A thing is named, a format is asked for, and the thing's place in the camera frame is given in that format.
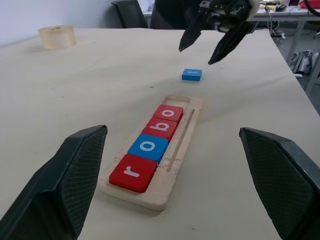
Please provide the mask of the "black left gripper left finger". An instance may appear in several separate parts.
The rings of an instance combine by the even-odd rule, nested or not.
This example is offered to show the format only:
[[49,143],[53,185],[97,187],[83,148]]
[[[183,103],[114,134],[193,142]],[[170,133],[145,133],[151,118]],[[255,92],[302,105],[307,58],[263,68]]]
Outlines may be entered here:
[[76,240],[101,167],[106,125],[67,137],[38,169],[0,220],[2,240]]

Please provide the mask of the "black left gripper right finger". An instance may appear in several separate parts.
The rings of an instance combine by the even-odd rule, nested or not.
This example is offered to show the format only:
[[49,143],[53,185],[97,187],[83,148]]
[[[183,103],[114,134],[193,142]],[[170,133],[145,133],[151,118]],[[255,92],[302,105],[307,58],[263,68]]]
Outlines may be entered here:
[[320,238],[320,168],[292,140],[239,131],[256,192],[283,240]]

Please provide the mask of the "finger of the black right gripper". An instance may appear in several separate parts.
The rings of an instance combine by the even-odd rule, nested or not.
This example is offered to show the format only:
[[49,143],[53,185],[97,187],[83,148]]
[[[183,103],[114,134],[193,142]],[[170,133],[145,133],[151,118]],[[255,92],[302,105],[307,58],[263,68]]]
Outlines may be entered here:
[[203,12],[197,14],[196,18],[188,25],[179,43],[178,50],[184,51],[200,37],[203,30],[211,30],[212,26],[208,23],[208,16]]
[[217,44],[210,60],[208,61],[208,64],[213,65],[225,58],[250,32],[251,24],[247,21],[244,21],[237,26],[231,27]]

